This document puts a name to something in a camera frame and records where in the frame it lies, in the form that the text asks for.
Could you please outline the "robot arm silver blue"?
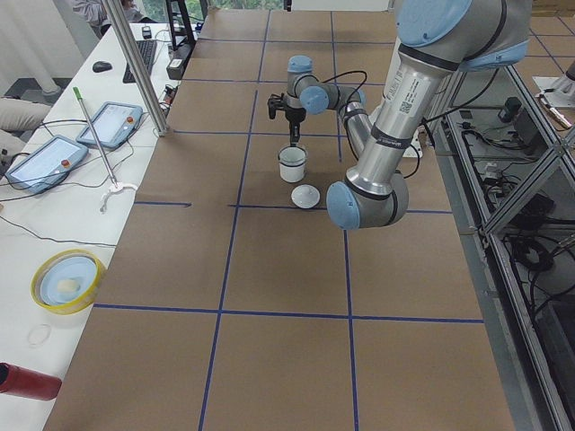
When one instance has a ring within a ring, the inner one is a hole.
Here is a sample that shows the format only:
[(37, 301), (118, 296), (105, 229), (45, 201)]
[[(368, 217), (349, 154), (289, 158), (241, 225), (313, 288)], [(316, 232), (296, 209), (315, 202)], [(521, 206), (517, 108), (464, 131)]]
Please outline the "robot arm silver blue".
[(358, 154), (344, 179), (328, 188), (334, 224), (357, 230), (403, 217), (409, 192), (398, 164), (441, 81), (457, 71), (520, 61), (527, 52), (532, 9), (530, 1), (402, 1), (395, 12), (400, 65), (375, 119), (358, 91), (321, 83), (311, 58), (289, 59), (283, 102), (309, 114), (334, 110)]

